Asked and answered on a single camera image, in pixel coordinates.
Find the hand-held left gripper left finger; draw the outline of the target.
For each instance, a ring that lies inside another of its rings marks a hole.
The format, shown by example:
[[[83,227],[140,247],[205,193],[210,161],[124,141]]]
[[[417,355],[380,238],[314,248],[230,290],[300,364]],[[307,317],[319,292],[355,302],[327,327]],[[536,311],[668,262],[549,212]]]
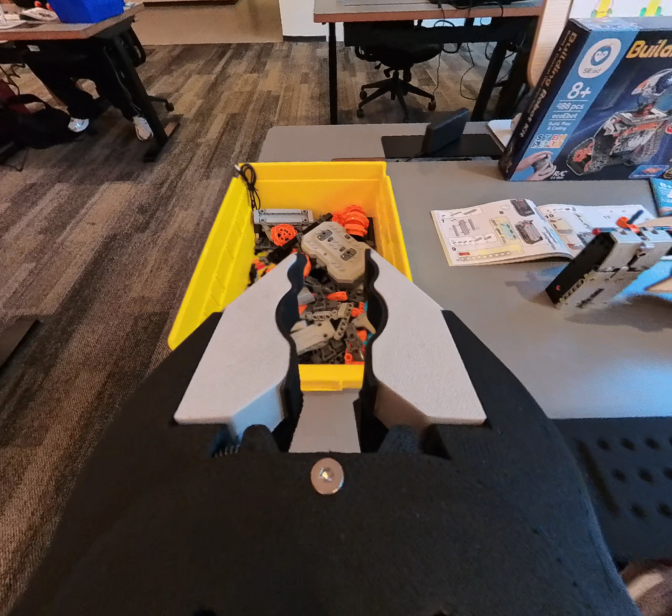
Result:
[[[224,310],[174,414],[179,425],[222,425],[231,439],[263,425],[293,436],[303,408],[291,328],[308,258],[289,255]]]

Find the blue cover manual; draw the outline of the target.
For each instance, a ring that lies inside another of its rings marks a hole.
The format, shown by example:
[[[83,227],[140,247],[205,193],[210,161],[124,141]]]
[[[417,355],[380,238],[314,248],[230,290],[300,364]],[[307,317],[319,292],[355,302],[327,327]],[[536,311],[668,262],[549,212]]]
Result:
[[[659,217],[671,217],[671,180],[663,178],[652,178],[649,180],[652,198],[657,209]]]

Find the white instruction booklet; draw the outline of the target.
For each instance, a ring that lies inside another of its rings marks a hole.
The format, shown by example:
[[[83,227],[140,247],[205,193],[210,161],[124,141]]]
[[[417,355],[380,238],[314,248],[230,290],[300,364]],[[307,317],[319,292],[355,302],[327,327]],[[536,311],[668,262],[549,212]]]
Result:
[[[635,214],[635,225],[655,219],[640,204],[537,206],[524,198],[431,211],[448,263],[458,268],[573,259],[593,239],[595,229],[615,228],[618,219]]]

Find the dark side desk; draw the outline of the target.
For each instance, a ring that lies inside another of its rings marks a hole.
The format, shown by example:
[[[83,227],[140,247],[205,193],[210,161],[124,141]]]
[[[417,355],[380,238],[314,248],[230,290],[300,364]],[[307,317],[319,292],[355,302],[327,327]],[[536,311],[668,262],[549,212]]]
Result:
[[[173,132],[178,128],[181,116],[170,115],[166,120],[159,117],[154,103],[162,103],[168,113],[172,113],[173,105],[166,99],[148,94],[130,57],[130,52],[123,45],[121,38],[123,32],[130,30],[135,17],[145,10],[144,3],[136,3],[126,7],[121,15],[109,17],[97,23],[25,22],[13,28],[2,26],[1,40],[36,44],[37,41],[100,39],[116,55],[120,67],[119,71],[128,83],[128,91],[133,100],[138,103],[139,109],[153,132],[153,138],[143,160],[154,162],[164,150]]]

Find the blue plastic bin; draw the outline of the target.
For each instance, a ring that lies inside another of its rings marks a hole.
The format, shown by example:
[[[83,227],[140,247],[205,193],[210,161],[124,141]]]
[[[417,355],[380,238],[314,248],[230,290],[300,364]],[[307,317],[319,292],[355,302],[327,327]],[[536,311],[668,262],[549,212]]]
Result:
[[[46,0],[64,24],[95,24],[124,13],[124,0]]]

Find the black bag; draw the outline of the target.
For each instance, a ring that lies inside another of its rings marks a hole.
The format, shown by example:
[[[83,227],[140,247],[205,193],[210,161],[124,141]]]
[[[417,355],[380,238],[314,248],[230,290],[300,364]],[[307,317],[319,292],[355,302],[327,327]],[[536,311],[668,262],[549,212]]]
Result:
[[[71,142],[70,116],[34,94],[13,95],[1,102],[1,137],[23,147],[48,149]]]

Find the yellow plastic bin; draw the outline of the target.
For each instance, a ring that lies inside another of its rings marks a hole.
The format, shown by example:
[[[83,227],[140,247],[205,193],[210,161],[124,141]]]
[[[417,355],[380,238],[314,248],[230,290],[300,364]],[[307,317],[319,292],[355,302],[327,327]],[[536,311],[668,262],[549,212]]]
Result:
[[[374,220],[376,251],[413,280],[385,161],[256,162],[261,205],[312,210],[314,217],[360,206]],[[168,338],[174,350],[206,318],[246,291],[255,234],[245,183],[226,191]]]

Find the black grey brick assembly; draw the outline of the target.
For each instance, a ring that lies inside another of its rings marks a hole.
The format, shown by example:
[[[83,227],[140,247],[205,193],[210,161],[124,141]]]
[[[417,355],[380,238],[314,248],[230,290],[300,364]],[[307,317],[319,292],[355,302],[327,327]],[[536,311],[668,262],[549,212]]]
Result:
[[[635,217],[595,228],[594,237],[545,291],[556,309],[602,307],[671,251],[671,233],[643,228]]]

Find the grey toy motor block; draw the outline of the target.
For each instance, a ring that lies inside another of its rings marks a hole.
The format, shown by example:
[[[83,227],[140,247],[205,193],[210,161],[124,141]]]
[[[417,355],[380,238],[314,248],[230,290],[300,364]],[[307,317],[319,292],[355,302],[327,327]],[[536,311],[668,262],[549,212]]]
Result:
[[[337,222],[316,224],[302,235],[300,245],[305,254],[325,267],[337,284],[354,285],[365,275],[365,251],[369,247]]]

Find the wooden top office desk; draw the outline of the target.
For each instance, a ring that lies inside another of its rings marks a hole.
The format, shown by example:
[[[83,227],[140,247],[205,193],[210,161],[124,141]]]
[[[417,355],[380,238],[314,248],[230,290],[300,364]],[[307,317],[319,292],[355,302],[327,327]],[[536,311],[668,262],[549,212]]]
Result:
[[[472,109],[472,122],[481,122],[497,83],[507,46],[523,34],[534,18],[542,14],[544,0],[527,0],[504,5],[477,6],[460,9],[444,5],[438,7],[428,0],[315,0],[314,22],[329,27],[329,117],[332,125],[339,122],[337,82],[337,39],[335,25],[375,24],[380,22],[411,22],[424,20],[464,19],[463,26],[448,24],[427,28],[418,34],[404,30],[403,38],[419,44],[469,44],[494,42],[495,48],[483,83]]]

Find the black desk mat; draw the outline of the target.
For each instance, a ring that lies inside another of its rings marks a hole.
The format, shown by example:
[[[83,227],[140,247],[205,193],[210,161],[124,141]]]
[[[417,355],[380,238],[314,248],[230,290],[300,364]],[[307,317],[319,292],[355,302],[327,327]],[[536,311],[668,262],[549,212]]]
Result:
[[[489,134],[464,134],[441,149],[423,150],[424,137],[419,135],[383,136],[382,149],[386,159],[439,161],[465,160],[476,157],[498,159],[503,148]]]

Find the pile of toy bricks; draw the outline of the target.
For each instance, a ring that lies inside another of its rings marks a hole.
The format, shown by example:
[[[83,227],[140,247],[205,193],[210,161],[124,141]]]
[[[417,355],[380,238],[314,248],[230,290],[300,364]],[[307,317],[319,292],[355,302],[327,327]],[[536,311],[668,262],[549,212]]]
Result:
[[[248,273],[248,287],[289,255],[302,253],[306,257],[302,287],[297,295],[298,320],[290,328],[300,363],[363,363],[366,344],[374,333],[367,317],[365,275],[354,285],[337,284],[320,262],[301,250],[300,243],[302,235],[316,224],[333,221],[353,238],[365,242],[368,250],[375,250],[372,219],[357,204],[320,217],[314,217],[313,211],[306,209],[259,208],[252,211],[251,219],[255,257]]]

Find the black device box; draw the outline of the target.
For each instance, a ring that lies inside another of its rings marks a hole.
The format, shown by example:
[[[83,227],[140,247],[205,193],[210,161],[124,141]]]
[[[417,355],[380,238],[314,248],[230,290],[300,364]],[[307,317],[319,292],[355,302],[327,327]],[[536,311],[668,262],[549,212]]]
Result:
[[[421,145],[421,156],[447,156],[461,139],[469,117],[468,108],[458,108],[444,119],[428,124]]]

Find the blue toy robot kit box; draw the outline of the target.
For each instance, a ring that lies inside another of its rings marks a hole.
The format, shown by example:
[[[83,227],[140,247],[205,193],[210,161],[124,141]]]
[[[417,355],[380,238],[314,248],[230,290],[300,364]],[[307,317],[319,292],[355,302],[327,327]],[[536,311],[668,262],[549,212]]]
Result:
[[[671,18],[571,18],[499,160],[510,182],[671,177]]]

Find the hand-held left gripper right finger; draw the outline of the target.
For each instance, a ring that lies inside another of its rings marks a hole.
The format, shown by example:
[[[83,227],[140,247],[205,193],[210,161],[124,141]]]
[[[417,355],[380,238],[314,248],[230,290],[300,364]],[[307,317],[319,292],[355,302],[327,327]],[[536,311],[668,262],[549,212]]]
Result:
[[[418,436],[438,425],[481,426],[486,412],[441,306],[375,251],[365,254],[368,318],[362,449],[395,426]]]

